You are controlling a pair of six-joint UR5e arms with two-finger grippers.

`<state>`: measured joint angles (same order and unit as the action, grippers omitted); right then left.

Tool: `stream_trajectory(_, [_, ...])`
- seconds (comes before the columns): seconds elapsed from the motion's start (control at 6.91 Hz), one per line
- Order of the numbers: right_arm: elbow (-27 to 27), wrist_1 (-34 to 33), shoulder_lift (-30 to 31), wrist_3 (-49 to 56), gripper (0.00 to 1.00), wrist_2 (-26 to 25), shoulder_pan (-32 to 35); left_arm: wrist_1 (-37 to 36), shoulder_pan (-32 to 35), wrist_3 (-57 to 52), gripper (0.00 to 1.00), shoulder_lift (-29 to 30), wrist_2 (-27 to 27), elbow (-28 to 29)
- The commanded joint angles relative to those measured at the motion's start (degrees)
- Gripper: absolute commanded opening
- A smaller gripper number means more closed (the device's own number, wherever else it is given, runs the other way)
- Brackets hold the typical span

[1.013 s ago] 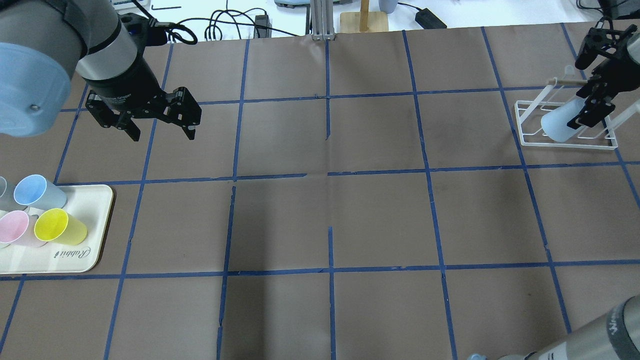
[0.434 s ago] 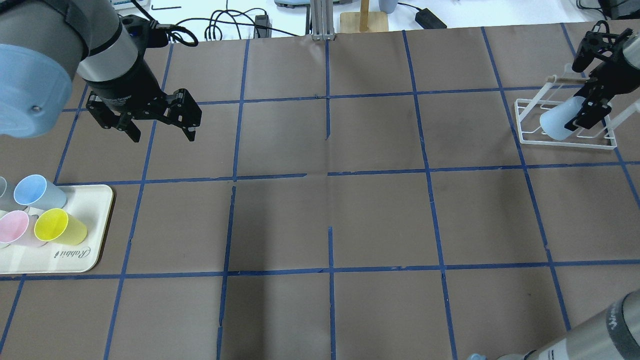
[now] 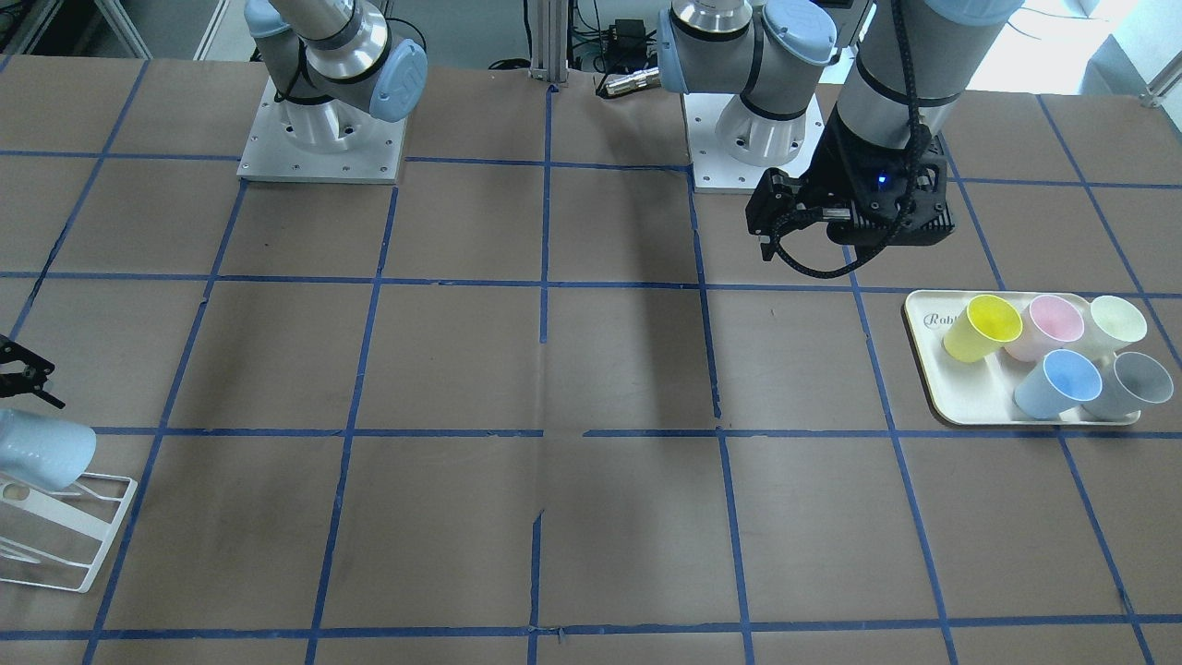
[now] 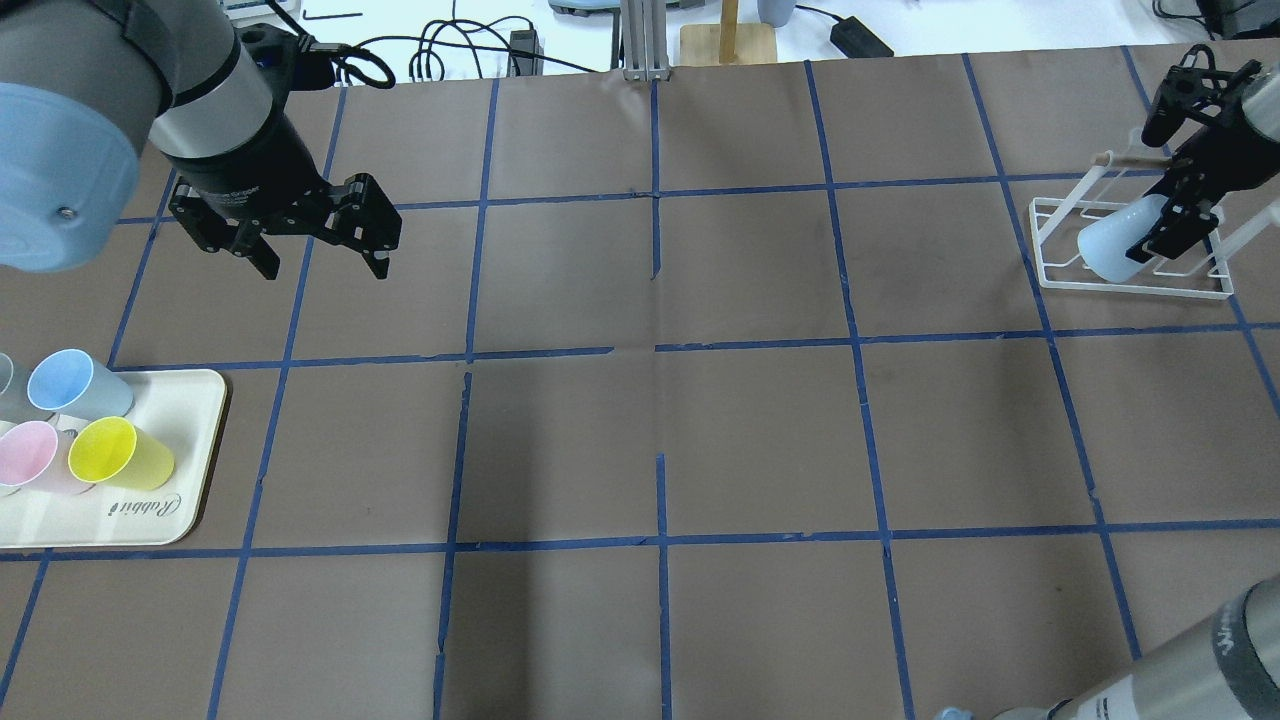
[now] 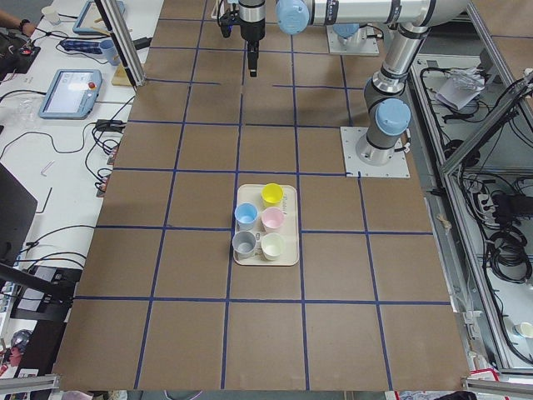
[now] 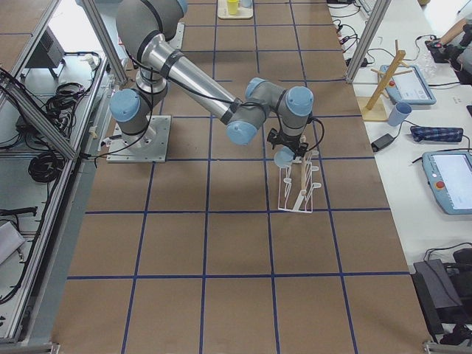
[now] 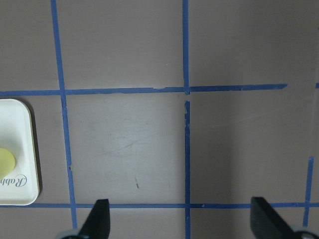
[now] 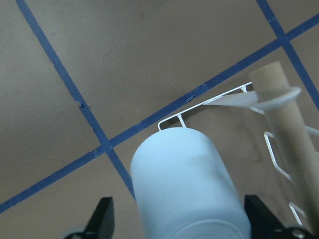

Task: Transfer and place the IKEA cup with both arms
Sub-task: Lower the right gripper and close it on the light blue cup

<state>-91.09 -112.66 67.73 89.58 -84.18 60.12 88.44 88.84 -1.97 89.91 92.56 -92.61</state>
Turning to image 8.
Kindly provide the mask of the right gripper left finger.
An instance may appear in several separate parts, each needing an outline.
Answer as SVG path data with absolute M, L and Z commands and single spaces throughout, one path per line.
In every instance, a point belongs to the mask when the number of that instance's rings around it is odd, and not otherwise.
M 114 202 L 112 197 L 100 199 L 86 228 L 83 239 L 111 239 L 115 230 Z

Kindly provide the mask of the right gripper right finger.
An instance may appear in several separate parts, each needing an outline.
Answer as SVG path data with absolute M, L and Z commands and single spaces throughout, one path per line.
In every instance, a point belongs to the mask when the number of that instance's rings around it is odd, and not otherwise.
M 303 231 L 285 227 L 256 195 L 245 195 L 245 212 L 253 239 L 302 239 Z

